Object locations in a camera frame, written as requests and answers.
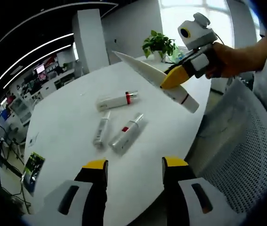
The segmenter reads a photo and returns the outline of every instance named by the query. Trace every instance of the computer screen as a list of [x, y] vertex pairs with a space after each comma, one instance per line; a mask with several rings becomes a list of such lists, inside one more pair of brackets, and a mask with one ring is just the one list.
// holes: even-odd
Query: computer screen
[[40, 74], [41, 72], [45, 71], [44, 65], [40, 65], [35, 68], [37, 74]]

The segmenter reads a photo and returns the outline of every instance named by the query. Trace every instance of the hand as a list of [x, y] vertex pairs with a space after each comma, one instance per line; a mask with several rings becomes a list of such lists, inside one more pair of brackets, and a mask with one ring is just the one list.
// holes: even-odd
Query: hand
[[221, 77], [230, 78], [238, 75], [242, 71], [243, 54], [239, 49], [230, 48], [215, 42], [213, 48], [218, 58], [225, 64], [222, 71], [217, 72], [218, 68], [214, 68], [206, 72], [206, 77], [210, 79], [215, 73], [221, 73]]

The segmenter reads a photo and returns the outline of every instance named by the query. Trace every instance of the ceiling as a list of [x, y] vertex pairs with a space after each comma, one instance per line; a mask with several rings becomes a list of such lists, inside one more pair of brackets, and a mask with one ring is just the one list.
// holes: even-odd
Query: ceiling
[[[18, 59], [38, 46], [72, 33], [72, 18], [78, 10], [98, 8], [104, 17], [135, 0], [10, 0], [0, 3], [0, 76]], [[40, 57], [66, 45], [73, 44], [73, 36], [57, 40], [31, 53], [0, 80], [3, 87], [18, 66], [23, 67]]]

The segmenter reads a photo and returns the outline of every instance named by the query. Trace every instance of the desk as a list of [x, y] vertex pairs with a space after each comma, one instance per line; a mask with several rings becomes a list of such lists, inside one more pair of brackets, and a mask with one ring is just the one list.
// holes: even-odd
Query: desk
[[[160, 70], [170, 66], [145, 61]], [[105, 157], [109, 167], [104, 225], [124, 226], [139, 216], [163, 191], [162, 157], [185, 158], [199, 129], [210, 80], [193, 77], [183, 86], [200, 105], [194, 114], [120, 62], [84, 75], [36, 105], [25, 147], [25, 161], [32, 152], [45, 158], [32, 201], [35, 211], [40, 210], [48, 193], [66, 179], [74, 179], [83, 165]], [[123, 156], [110, 148], [99, 152], [92, 145], [102, 115], [95, 108], [97, 98], [120, 90], [138, 90], [141, 99], [112, 110], [110, 138], [137, 112], [144, 113], [148, 121]]]

